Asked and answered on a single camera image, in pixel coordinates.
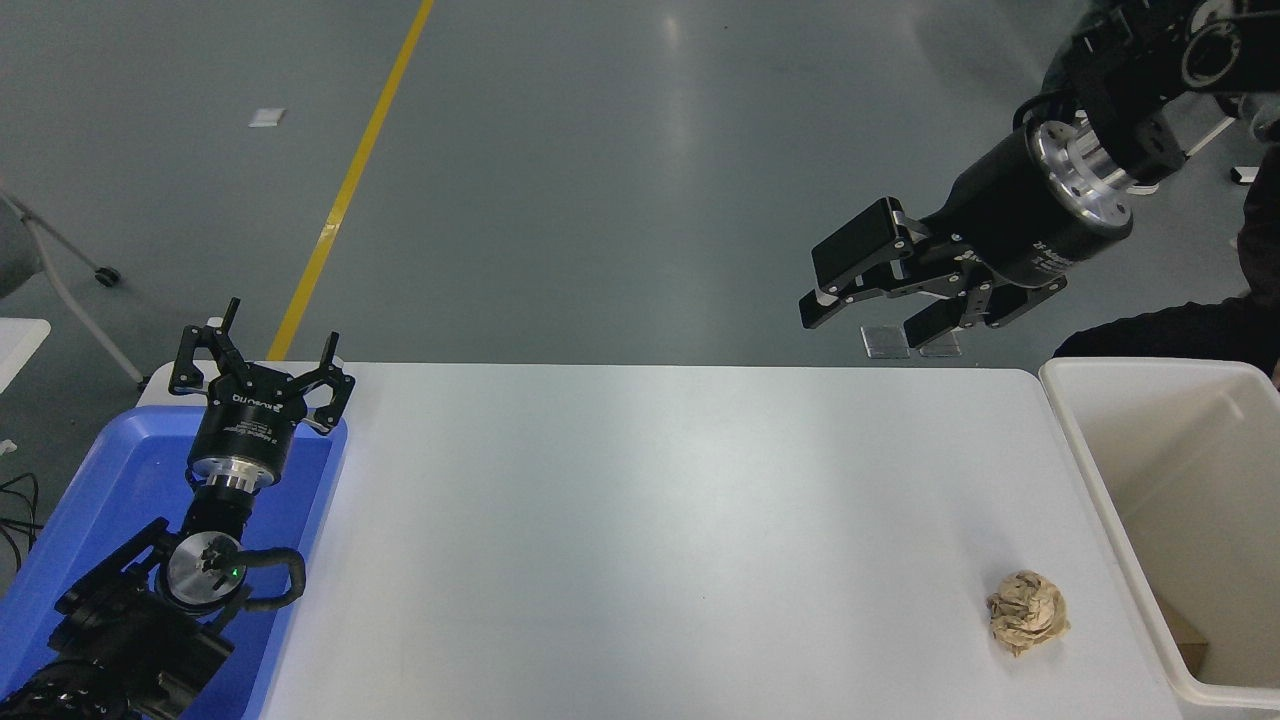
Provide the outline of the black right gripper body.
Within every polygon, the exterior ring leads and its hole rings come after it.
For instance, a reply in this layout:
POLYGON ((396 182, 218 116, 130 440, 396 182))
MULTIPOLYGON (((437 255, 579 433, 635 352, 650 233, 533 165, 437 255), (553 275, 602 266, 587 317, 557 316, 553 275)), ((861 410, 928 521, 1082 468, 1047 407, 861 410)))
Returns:
POLYGON ((1002 281, 1047 286, 1132 233, 1123 190, 1085 161, 1097 149, 1089 129, 1015 129, 955 179, 924 225, 959 236, 1002 281))

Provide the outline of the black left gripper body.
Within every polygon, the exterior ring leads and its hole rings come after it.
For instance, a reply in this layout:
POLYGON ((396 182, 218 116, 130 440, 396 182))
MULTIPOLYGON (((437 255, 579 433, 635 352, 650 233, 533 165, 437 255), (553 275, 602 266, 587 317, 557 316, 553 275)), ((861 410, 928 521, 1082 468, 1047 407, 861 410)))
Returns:
POLYGON ((292 377, 259 364, 247 380, 220 374, 209 387, 206 413, 189 451, 192 473, 212 473, 221 462, 255 465, 282 473, 300 415, 300 400, 285 393, 292 377))

